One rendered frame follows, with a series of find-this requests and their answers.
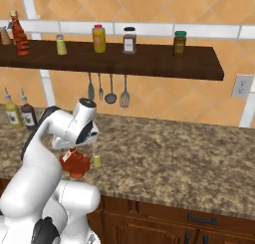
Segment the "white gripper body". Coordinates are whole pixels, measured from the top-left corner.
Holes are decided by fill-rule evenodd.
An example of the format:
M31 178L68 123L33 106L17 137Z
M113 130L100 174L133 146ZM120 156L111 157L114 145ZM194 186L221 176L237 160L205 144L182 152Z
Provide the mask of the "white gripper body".
M52 138L52 148L55 150L64 148L73 148L77 145L73 141L65 140L59 136L54 135Z

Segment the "red ribbed condiment bottle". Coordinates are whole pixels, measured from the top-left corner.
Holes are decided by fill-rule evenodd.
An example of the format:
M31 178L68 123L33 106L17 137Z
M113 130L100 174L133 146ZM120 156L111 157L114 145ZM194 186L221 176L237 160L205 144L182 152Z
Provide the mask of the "red ribbed condiment bottle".
M91 159L83 156L75 147L70 148L59 161L62 168L67 171L72 178L81 178L90 170Z
M13 39L18 49L18 55L20 57L28 56L30 54L30 47L28 44L27 36L19 22L18 11L11 10L10 16L12 19Z

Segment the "yellow-green shaker with silver cap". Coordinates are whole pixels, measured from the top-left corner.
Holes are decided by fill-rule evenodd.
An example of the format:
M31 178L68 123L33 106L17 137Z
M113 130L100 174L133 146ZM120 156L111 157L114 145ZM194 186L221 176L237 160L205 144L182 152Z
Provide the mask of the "yellow-green shaker with silver cap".
M56 42L57 42L57 53L60 56L66 55L68 53L66 43L64 41L64 36L62 34L58 34L56 36Z
M98 150L93 151L93 161L95 168L100 168L102 166L102 156Z

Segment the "dark vinegar bottle with pourer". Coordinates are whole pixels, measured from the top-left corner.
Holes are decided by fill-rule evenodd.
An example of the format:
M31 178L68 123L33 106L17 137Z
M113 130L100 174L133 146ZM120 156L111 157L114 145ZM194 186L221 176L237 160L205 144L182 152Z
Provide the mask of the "dark vinegar bottle with pourer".
M37 125L36 114L34 108L28 103L27 97L24 91L21 91L22 101L24 105L21 107L21 114L24 120L24 123L28 130L33 130Z

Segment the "yellow oil bottle with pourer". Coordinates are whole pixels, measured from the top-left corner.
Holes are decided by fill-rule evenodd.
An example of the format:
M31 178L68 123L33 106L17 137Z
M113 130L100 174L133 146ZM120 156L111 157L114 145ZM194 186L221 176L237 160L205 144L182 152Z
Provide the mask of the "yellow oil bottle with pourer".
M20 128L23 126L22 118L19 112L19 108L16 104L13 103L8 90L5 90L5 98L7 101L6 104L6 114L8 120L13 128Z

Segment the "yellow bottle with red cap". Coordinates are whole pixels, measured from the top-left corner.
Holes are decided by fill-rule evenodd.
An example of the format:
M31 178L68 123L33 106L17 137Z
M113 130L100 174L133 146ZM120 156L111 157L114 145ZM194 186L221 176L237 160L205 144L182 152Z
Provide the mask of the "yellow bottle with red cap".
M106 51L106 31L101 24L96 24L92 29L94 50L96 53Z

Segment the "tan shaker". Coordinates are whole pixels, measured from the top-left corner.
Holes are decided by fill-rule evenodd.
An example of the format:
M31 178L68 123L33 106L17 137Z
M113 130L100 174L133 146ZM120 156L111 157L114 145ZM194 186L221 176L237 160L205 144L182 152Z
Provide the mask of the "tan shaker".
M6 27L0 27L0 37L3 45L11 44L11 39L7 33Z

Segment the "grey hanging spatula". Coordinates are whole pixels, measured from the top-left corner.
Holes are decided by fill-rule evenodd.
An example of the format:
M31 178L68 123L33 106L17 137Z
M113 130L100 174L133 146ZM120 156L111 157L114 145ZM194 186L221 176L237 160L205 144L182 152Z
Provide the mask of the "grey hanging spatula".
M89 73L89 86L88 86L88 96L91 101L95 99L95 90L92 83L92 75Z

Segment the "grey hanging fork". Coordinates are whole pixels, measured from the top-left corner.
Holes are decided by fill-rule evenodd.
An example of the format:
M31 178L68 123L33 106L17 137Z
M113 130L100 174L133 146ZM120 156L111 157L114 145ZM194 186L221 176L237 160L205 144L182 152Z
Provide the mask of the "grey hanging fork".
M98 73L98 78L99 78L99 97L100 97L100 100L102 101L103 98L104 98L104 90L102 88L102 81L101 81L101 74Z

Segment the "grey hanging ladle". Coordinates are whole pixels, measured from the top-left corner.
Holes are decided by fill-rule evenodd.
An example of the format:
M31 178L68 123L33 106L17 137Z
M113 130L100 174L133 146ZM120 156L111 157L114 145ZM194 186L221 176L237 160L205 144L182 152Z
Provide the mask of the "grey hanging ladle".
M105 101L108 104L114 104L117 100L117 95L114 93L114 86L111 86L111 92L105 96Z

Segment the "grey hanging slotted turner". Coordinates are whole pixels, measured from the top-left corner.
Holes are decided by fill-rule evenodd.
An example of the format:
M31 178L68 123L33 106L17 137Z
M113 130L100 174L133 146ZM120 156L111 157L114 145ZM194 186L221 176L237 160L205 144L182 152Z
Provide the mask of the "grey hanging slotted turner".
M127 108L129 106L128 78L125 78L125 90L120 97L120 107Z

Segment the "dark brown jar, black lid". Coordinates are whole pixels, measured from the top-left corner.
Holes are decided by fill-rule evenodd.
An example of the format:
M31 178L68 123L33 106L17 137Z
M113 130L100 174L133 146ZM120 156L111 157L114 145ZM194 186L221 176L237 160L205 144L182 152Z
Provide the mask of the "dark brown jar, black lid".
M135 53L136 32L135 27L124 27L124 52Z

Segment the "brown wooden cupboard door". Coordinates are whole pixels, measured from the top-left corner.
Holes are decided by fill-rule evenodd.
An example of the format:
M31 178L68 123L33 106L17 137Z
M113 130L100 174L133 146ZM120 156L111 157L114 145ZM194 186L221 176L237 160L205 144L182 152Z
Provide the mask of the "brown wooden cupboard door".
M189 244L194 243L196 229L183 224L164 223L130 216L111 215L118 244L183 244L189 232Z
M197 244L203 244L203 236L209 238L208 244L255 244L255 234L200 229Z

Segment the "brown wooden drawer front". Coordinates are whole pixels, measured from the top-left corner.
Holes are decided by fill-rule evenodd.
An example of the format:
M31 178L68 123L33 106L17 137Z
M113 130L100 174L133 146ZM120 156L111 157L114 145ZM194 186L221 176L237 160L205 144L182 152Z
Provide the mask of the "brown wooden drawer front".
M255 221L234 218L229 216L223 216L218 214L211 214L200 211L187 210L183 208L170 207L159 204L151 204L145 202L139 202L136 205L136 209L139 214L148 216L149 218L155 218L160 220L174 221L178 223L189 224L197 226L199 228L211 228L216 230L255 234ZM217 219L217 225L207 225L201 223L190 222L187 220L187 214L191 213L193 217L211 219L215 217Z

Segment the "olive jar with green lid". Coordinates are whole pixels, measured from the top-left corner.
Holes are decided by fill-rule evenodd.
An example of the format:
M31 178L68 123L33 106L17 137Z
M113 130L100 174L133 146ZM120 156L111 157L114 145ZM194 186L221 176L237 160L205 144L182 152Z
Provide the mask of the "olive jar with green lid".
M186 32L175 31L173 39L173 56L182 57L184 55L184 49L186 44Z

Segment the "dark wooden wall shelf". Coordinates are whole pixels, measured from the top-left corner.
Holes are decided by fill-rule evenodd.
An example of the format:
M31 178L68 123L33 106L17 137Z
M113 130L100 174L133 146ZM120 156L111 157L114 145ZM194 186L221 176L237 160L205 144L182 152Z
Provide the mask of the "dark wooden wall shelf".
M54 41L29 42L31 54L17 55L13 45L0 44L0 67L123 74L164 78L221 81L223 69L211 47L187 46L182 57L172 55L170 45L136 46L132 55L123 52L120 43L108 43L98 54L90 42L69 42L68 54L57 54Z

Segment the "white wall socket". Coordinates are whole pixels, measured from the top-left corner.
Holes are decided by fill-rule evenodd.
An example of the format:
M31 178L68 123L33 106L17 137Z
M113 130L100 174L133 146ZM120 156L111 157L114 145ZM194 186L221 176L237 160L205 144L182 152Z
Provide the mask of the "white wall socket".
M233 98L245 99L253 82L252 75L237 74L231 96Z

